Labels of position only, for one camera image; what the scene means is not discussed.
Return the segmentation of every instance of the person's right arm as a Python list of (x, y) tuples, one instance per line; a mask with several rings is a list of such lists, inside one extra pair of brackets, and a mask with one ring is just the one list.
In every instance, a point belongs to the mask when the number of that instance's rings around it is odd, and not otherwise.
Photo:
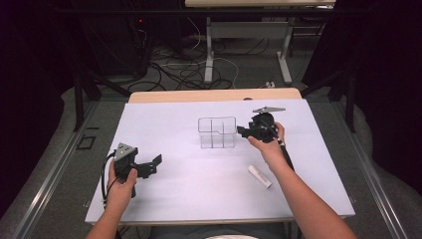
[[(284, 141), (284, 128), (276, 122), (279, 137)], [(307, 239), (356, 238), (347, 224), (316, 195), (288, 166), (276, 140), (261, 142), (248, 137), (276, 175), (294, 217)]]

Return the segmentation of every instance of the transparent organizer box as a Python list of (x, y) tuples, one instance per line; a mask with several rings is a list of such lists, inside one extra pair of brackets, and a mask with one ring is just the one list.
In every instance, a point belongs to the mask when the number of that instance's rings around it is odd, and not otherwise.
[(201, 148), (234, 147), (236, 118), (201, 118), (198, 120)]

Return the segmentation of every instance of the white table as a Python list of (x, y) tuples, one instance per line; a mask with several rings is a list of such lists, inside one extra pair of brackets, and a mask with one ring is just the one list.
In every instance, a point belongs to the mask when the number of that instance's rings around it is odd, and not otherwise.
[[(333, 5), (335, 0), (186, 0), (187, 7), (301, 7)], [(281, 52), (277, 58), (286, 84), (292, 83), (292, 77), (286, 62), (286, 55), (292, 38), (295, 18), (288, 22), (211, 22), (207, 18), (207, 63), (204, 81), (212, 82), (212, 68), (214, 52), (212, 51), (213, 38), (275, 38), (284, 39)]]
[[(276, 98), (277, 94), (281, 100), (237, 101), (244, 97)], [(187, 102), (191, 95), (199, 100)], [(142, 96), (152, 96), (160, 103), (135, 104), (142, 101)], [(207, 102), (207, 96), (231, 97), (227, 101)], [(138, 147), (137, 163), (151, 161), (159, 154), (162, 162), (156, 174), (138, 180), (137, 195), (130, 200), (120, 223), (178, 225), (293, 220), (275, 176), (245, 138), (236, 134), (236, 145), (231, 148), (200, 146), (198, 119), (235, 117), (237, 125), (247, 126), (255, 115), (252, 110), (264, 106), (286, 108), (273, 116), (286, 128), (287, 150), (297, 174), (340, 216), (354, 215), (309, 105), (297, 96), (299, 93), (291, 89), (137, 94), (132, 103), (125, 105), (110, 150), (123, 142)], [(265, 188), (248, 171), (251, 164), (273, 182), (270, 188)], [(86, 221), (97, 222), (103, 211), (99, 183)]]

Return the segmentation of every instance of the human hand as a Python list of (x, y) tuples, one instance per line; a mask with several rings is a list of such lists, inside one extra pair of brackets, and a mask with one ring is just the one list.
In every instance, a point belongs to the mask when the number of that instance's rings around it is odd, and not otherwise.
[(137, 171), (133, 168), (130, 171), (126, 182), (120, 182), (115, 176), (114, 160), (111, 161), (108, 171), (108, 193), (105, 210), (118, 213), (120, 216), (123, 214), (129, 203), (132, 188), (136, 184), (136, 178)]
[[(285, 128), (279, 122), (275, 122), (275, 124), (279, 138), (282, 141), (285, 141)], [(261, 152), (264, 161), (269, 165), (273, 172), (275, 172), (275, 170), (277, 170), (280, 166), (287, 165), (286, 159), (276, 139), (265, 143), (249, 136), (248, 141)]]

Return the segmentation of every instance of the forearm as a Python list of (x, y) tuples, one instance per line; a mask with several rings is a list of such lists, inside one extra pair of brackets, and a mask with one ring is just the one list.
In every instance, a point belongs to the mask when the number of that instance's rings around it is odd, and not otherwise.
[(307, 238), (355, 238), (347, 224), (286, 164), (273, 172)]
[(94, 225), (94, 228), (88, 234), (87, 239), (113, 239), (120, 218), (121, 213), (106, 209), (103, 215), (100, 217), (99, 221), (96, 223), (96, 225)]

